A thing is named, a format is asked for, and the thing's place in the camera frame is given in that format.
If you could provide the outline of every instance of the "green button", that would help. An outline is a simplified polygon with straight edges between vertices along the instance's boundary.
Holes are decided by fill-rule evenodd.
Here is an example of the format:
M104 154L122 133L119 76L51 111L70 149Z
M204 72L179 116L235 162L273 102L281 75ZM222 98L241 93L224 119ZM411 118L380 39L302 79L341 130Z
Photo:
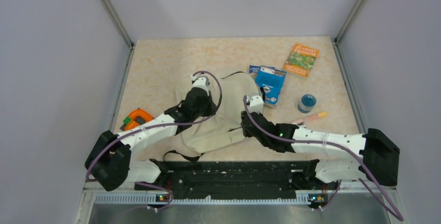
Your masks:
M132 119L130 117L126 117L123 122L124 124L129 124L131 120Z

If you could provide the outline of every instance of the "beige table surface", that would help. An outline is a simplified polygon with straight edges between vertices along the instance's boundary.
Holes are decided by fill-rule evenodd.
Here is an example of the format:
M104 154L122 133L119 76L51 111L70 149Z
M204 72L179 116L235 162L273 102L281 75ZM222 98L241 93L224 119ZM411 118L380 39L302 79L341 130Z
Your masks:
M305 93L317 98L310 114L327 111L328 116L308 123L309 129L337 134L355 134L358 128L346 88L328 36L247 37L201 39L138 40L125 85L114 132L119 132L130 111L142 108L158 116L176 105L175 85L199 70L248 72L249 65L281 68L295 43L320 50L308 78L288 74L275 109L265 107L264 115L273 123L291 123L305 117L297 110L297 102ZM194 156L180 135L163 139L137 155L139 160L162 160L169 150ZM312 154L277 153L263 147L255 138L207 152L200 161L271 161L310 160ZM184 161L180 155L168 154L169 161Z

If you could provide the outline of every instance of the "blue jar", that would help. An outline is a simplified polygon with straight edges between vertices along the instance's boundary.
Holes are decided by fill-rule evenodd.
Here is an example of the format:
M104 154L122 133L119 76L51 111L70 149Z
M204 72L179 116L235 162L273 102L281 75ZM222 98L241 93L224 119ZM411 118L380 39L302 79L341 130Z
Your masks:
M317 99L311 94L305 94L303 95L302 99L299 101L299 105L297 108L302 113L308 113L310 112L313 107L316 105Z

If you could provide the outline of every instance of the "gray wall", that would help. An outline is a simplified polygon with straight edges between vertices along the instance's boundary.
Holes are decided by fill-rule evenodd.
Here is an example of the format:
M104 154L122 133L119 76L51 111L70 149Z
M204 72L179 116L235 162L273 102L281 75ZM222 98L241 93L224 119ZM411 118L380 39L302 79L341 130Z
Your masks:
M336 36L356 0L112 0L132 39Z
M342 43L368 125L401 148L410 223L439 223L440 2L367 0Z
M127 55L99 0L0 0L1 223L72 223Z

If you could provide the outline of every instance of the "marker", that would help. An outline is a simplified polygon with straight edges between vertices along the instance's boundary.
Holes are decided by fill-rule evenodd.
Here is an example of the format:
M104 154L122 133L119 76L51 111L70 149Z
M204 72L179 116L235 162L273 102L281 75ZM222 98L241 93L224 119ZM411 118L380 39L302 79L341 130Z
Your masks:
M292 122L292 124L303 125L303 124L305 124L305 123L307 123L307 122L311 122L311 121L313 121L313 120L316 120L316 119L319 119L319 118L325 117L325 116L327 116L327 115L328 115L328 113L327 113L326 111L322 111L322 112L320 112L320 113L317 113L317 114L314 114L314 115L307 116L307 117L305 117L305 118L302 118L302 119L296 120L296 121Z

